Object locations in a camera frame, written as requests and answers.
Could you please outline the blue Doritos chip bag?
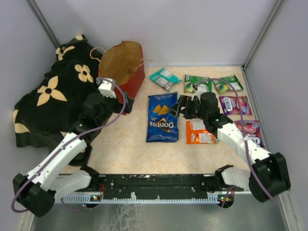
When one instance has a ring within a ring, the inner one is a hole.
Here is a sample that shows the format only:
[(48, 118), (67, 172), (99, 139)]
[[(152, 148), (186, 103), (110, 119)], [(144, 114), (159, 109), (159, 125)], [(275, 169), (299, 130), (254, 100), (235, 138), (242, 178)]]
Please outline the blue Doritos chip bag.
[(178, 141), (178, 119), (168, 112), (177, 101), (177, 92), (150, 95), (148, 97), (146, 142)]

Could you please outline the orange candy bag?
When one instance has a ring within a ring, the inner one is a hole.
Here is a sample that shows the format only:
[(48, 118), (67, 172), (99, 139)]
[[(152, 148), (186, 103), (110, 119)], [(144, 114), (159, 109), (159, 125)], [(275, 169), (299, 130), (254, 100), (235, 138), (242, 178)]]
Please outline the orange candy bag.
[(218, 139), (207, 129), (202, 120), (189, 120), (186, 122), (187, 144), (216, 144)]

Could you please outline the teal mint candy bag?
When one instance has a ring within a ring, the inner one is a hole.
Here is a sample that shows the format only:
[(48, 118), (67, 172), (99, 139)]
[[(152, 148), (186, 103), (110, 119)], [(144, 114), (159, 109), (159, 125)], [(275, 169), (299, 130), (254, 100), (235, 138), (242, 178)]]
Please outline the teal mint candy bag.
[(182, 82), (179, 77), (165, 68), (162, 68), (159, 71), (151, 74), (149, 78), (152, 82), (166, 91), (169, 91), (174, 84), (179, 84)]

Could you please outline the green candy bag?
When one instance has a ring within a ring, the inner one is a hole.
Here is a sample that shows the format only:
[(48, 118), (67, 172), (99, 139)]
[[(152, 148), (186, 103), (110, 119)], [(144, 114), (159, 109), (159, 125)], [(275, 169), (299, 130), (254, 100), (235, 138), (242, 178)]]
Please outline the green candy bag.
[(227, 91), (243, 91), (244, 88), (236, 75), (227, 76), (219, 78), (218, 80), (213, 80), (215, 89), (219, 94), (223, 94)]
[(199, 89), (205, 92), (212, 92), (211, 81), (205, 81), (208, 77), (200, 77), (193, 75), (184, 75), (184, 92), (196, 93)]

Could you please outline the red paper bag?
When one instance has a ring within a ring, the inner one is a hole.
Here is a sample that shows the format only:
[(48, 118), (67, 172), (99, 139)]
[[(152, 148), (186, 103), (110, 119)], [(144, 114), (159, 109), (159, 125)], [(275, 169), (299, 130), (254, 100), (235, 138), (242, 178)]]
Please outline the red paper bag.
[(135, 99), (145, 79), (144, 64), (147, 62), (143, 57), (142, 46), (135, 41), (122, 41), (113, 46), (101, 58), (93, 56), (98, 47), (92, 48), (90, 58), (97, 60), (98, 77), (111, 78), (115, 81), (114, 92), (116, 98), (104, 97), (98, 90), (96, 95), (103, 99), (106, 104), (111, 104), (115, 110), (115, 102), (123, 103), (122, 93)]

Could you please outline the purple candy bag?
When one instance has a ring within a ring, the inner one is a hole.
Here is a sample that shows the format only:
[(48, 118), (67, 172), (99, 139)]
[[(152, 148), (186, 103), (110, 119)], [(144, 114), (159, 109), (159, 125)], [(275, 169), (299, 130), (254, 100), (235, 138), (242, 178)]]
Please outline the purple candy bag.
[(252, 115), (252, 110), (248, 102), (247, 96), (219, 96), (222, 111), (225, 115), (239, 115), (240, 108), (243, 115)]

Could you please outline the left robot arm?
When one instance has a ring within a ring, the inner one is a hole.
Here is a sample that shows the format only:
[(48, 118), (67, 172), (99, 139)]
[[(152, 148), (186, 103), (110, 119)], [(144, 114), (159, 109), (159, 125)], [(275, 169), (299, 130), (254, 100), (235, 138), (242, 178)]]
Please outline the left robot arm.
[(91, 143), (101, 130), (116, 120), (110, 120), (113, 113), (118, 116), (132, 111), (134, 99), (121, 93), (117, 97), (106, 94), (90, 94), (82, 106), (77, 121), (55, 149), (26, 175), (13, 178), (14, 197), (11, 210), (15, 213), (30, 211), (36, 217), (46, 215), (57, 200), (75, 191), (99, 188), (100, 179), (91, 167), (81, 167), (75, 174), (58, 178), (62, 170)]

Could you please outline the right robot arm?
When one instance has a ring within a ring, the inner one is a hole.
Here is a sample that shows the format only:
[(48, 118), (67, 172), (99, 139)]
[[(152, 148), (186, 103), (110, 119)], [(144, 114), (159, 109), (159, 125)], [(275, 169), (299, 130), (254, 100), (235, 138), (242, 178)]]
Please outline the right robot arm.
[(263, 203), (291, 188), (285, 157), (281, 153), (270, 153), (244, 136), (233, 121), (220, 112), (214, 93), (205, 92), (193, 97), (181, 95), (169, 113), (174, 117), (182, 114), (185, 119), (202, 120), (210, 133), (226, 143), (248, 165), (249, 170), (221, 169), (215, 178), (218, 189), (224, 191), (236, 186), (250, 191)]

